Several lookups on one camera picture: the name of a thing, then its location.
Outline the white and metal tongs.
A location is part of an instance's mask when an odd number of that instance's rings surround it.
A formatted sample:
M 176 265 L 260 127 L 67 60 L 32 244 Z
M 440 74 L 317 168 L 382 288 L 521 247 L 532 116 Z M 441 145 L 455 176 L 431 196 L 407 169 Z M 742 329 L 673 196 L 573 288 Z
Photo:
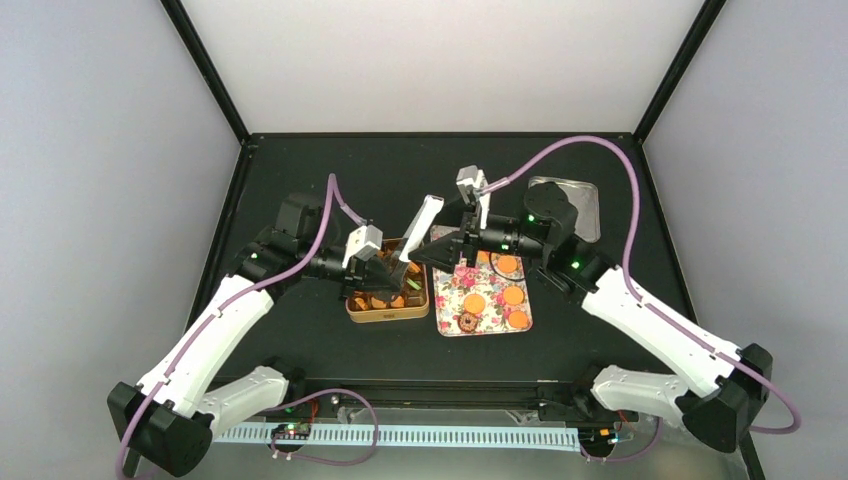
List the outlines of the white and metal tongs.
M 435 195 L 426 195 L 413 220 L 408 225 L 396 250 L 397 258 L 401 262 L 410 261 L 409 254 L 417 249 L 425 234 L 428 232 L 436 216 L 444 206 L 444 199 Z

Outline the green macaron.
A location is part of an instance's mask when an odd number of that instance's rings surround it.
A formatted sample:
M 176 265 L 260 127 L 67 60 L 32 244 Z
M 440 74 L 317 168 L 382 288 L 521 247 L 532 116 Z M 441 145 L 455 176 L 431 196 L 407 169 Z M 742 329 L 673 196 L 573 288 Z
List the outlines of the green macaron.
M 411 278 L 406 278 L 405 282 L 412 290 L 419 291 L 423 288 L 423 284 L 421 282 L 415 281 Z

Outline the gold cookie tin with tray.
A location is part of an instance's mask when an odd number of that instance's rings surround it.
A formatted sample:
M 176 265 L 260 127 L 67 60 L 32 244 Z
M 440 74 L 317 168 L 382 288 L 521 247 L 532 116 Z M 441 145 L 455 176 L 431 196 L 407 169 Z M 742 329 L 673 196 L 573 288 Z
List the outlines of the gold cookie tin with tray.
M 384 240 L 379 252 L 394 254 L 400 241 L 399 238 Z M 406 278 L 421 282 L 423 288 L 412 290 L 406 284 Z M 403 288 L 399 295 L 388 299 L 370 293 L 357 293 L 345 298 L 344 305 L 350 319 L 358 324 L 423 318 L 430 311 L 427 271 L 420 264 L 411 263 L 403 277 Z

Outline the silver tin lid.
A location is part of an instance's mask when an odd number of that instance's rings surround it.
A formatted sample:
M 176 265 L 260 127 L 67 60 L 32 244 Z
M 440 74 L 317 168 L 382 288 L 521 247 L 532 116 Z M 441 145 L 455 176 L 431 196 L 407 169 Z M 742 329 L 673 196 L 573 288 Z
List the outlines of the silver tin lid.
M 566 194 L 569 202 L 577 209 L 575 233 L 588 243 L 601 238 L 599 191 L 596 185 L 564 178 L 533 176 L 528 186 L 552 182 Z

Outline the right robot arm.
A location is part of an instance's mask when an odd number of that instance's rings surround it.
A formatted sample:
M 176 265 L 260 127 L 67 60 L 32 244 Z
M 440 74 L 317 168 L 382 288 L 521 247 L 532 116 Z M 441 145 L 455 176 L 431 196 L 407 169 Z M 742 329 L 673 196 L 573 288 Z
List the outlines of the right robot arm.
M 510 253 L 537 261 L 545 283 L 580 308 L 615 327 L 669 368 L 667 374 L 616 365 L 569 392 L 572 410 L 593 419 L 605 410 L 628 410 L 683 426 L 702 444 L 736 450 L 769 397 L 772 355 L 752 343 L 740 347 L 670 310 L 631 280 L 622 266 L 575 232 L 578 210 L 555 183 L 525 191 L 517 218 L 495 219 L 489 198 L 470 182 L 458 183 L 465 204 L 463 253 Z

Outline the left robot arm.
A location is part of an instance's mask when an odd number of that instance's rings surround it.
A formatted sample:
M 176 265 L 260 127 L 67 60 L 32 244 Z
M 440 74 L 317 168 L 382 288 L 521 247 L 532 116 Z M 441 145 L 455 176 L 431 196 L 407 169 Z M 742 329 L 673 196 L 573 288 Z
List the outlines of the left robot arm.
M 334 195 L 314 204 L 292 196 L 275 224 L 264 228 L 236 256 L 208 306 L 173 349 L 134 384 L 119 382 L 107 398 L 120 439 L 115 474 L 124 478 L 134 450 L 174 477 L 192 471 L 211 443 L 230 428 L 265 412 L 318 410 L 318 394 L 306 394 L 303 372 L 272 360 L 220 388 L 210 385 L 252 327 L 303 277 L 327 279 L 346 294 L 387 289 L 379 264 L 382 232 L 361 220 L 344 245 L 322 244 Z

